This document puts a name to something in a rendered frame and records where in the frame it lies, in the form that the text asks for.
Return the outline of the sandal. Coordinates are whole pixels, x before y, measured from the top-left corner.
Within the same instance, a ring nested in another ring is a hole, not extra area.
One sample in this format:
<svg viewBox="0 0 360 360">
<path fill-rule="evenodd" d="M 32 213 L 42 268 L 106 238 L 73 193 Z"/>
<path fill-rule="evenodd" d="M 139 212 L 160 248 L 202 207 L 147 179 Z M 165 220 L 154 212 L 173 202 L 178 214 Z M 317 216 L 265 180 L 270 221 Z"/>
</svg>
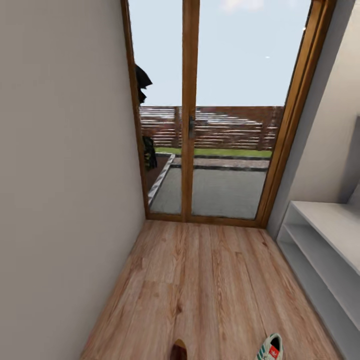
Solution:
<svg viewBox="0 0 360 360">
<path fill-rule="evenodd" d="M 188 360 L 188 352 L 182 339 L 178 339 L 174 343 L 171 349 L 170 360 Z"/>
</svg>

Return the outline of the gym shoe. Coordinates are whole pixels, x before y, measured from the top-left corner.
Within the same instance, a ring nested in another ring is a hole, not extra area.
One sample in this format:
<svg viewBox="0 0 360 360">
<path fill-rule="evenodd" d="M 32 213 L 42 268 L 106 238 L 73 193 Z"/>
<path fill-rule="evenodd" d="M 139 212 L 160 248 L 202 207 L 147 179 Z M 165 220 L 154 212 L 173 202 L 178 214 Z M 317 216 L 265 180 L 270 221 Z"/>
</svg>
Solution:
<svg viewBox="0 0 360 360">
<path fill-rule="evenodd" d="M 283 339 L 278 333 L 271 333 L 265 339 L 254 360 L 282 360 Z"/>
</svg>

